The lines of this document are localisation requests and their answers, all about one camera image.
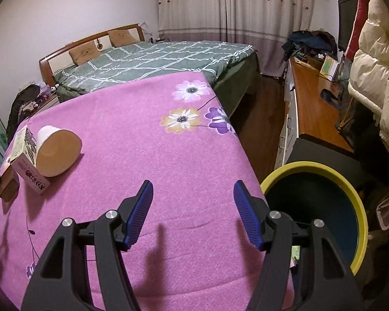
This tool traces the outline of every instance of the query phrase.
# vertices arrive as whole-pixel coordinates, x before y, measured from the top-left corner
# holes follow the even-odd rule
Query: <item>television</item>
[[[339,0],[338,1],[338,49],[346,51],[353,32],[353,24],[356,19],[357,6],[359,0]]]

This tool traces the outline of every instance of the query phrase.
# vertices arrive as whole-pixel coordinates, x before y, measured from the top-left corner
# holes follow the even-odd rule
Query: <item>metal bolt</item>
[[[281,213],[278,211],[270,211],[270,218],[277,220],[281,217]]]
[[[116,218],[117,215],[118,215],[117,211],[114,210],[105,213],[105,216],[107,218]]]
[[[71,218],[66,218],[65,220],[62,221],[62,225],[64,227],[69,227],[73,223],[73,220]]]
[[[314,225],[318,228],[323,228],[324,227],[324,221],[320,220],[319,218],[314,220]]]

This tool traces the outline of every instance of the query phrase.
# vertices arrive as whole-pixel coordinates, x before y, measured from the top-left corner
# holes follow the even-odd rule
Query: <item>down jacket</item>
[[[389,151],[389,9],[383,0],[370,0],[359,47],[349,93],[380,118],[380,137]]]

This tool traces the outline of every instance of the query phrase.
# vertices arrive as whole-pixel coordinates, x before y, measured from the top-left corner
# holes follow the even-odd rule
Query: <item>wooden headboard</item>
[[[51,87],[54,87],[55,84],[57,83],[55,78],[53,77],[53,71],[52,71],[51,65],[49,63],[50,60],[54,59],[55,57],[58,57],[59,55],[62,55],[64,53],[68,52],[69,50],[71,50],[75,47],[78,47],[79,45],[82,45],[84,43],[91,42],[91,41],[94,41],[96,39],[108,36],[108,32],[111,30],[131,30],[131,29],[136,29],[138,36],[140,38],[140,41],[144,41],[144,35],[143,35],[143,31],[141,30],[141,27],[138,24],[130,24],[129,26],[110,29],[107,31],[103,31],[102,33],[88,36],[88,37],[83,38],[79,41],[69,43],[68,45],[55,51],[54,53],[51,53],[51,54],[45,56],[44,58],[42,58],[39,61],[40,72],[42,73],[42,77],[43,77],[44,82]]]

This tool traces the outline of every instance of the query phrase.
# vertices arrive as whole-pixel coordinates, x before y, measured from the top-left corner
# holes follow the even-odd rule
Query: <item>flower center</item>
[[[179,118],[177,118],[178,123],[185,123],[188,120],[189,120],[189,118],[186,116],[180,116]]]
[[[198,88],[196,88],[196,87],[188,87],[187,89],[186,89],[186,92],[188,93],[188,94],[195,94],[196,92],[198,92]]]

